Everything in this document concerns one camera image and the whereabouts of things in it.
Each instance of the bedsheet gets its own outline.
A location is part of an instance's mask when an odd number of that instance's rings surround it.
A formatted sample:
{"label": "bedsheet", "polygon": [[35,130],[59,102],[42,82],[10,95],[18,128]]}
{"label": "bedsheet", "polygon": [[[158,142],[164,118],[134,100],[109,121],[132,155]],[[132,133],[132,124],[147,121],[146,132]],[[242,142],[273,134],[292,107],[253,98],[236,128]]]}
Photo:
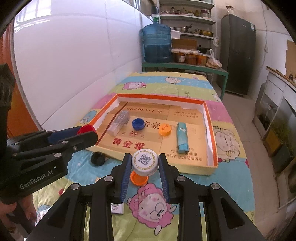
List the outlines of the bedsheet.
{"label": "bedsheet", "polygon": [[[219,167],[211,176],[182,175],[202,185],[219,183],[254,221],[255,203],[252,179],[242,142],[223,103],[204,76],[175,72],[133,73],[101,98],[93,109],[80,120],[79,124],[89,123],[116,93],[148,93],[205,100],[214,128]],[[109,158],[104,165],[93,166],[90,163],[91,154],[87,150],[73,154],[68,164],[69,173],[33,194],[38,221],[72,183],[92,184],[98,178],[110,174],[112,168],[120,164],[119,160]],[[143,200],[146,200],[143,202],[147,203],[146,205],[141,205]],[[201,205],[200,208],[203,240],[207,240],[203,206]],[[149,215],[153,210],[158,212],[157,217]],[[85,240],[88,240],[89,212],[88,209]],[[179,205],[165,203],[157,171],[149,177],[149,182],[144,187],[137,188],[131,182],[129,183],[124,214],[112,215],[114,240],[176,240],[178,219]]]}

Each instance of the qr code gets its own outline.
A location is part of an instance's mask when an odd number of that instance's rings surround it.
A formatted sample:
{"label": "qr code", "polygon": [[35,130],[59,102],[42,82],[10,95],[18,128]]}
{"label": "qr code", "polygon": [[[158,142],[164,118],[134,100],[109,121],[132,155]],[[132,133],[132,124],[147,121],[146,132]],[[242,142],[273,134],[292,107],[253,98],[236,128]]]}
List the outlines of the qr code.
{"label": "qr code", "polygon": [[148,157],[147,155],[143,154],[140,159],[139,162],[141,162],[142,164],[144,164],[145,166],[147,166],[148,162],[151,160],[151,157]]}

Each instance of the clear plastic box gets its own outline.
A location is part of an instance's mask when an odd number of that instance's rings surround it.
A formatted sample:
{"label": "clear plastic box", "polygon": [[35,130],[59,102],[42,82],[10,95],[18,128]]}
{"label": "clear plastic box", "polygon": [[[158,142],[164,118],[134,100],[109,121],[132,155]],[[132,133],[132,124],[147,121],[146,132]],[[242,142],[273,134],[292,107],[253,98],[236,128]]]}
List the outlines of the clear plastic box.
{"label": "clear plastic box", "polygon": [[116,116],[114,121],[111,123],[109,128],[107,129],[107,133],[111,136],[116,136],[120,129],[123,127],[125,123],[129,120],[130,115],[128,111],[122,110],[119,112],[119,114]]}

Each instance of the metal bowl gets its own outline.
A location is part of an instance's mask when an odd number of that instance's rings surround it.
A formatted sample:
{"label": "metal bowl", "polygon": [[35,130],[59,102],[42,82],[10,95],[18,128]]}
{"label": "metal bowl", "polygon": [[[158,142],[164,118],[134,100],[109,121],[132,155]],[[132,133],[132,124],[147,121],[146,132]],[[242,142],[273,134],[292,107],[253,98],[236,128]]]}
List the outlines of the metal bowl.
{"label": "metal bowl", "polygon": [[188,29],[186,27],[174,27],[174,30],[180,31],[181,33],[185,33]]}
{"label": "metal bowl", "polygon": [[214,33],[210,31],[200,30],[200,34],[208,37],[213,37]]}

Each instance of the dark gray refrigerator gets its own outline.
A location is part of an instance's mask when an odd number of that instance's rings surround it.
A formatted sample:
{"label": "dark gray refrigerator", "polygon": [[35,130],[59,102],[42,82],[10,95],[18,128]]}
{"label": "dark gray refrigerator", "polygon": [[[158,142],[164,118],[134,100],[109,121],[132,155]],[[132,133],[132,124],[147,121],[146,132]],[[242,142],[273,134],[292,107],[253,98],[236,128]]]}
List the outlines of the dark gray refrigerator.
{"label": "dark gray refrigerator", "polygon": [[[255,25],[235,15],[221,19],[222,68],[229,73],[226,91],[240,95],[248,93],[254,64],[256,43]],[[217,83],[222,88],[224,78],[218,76]]]}

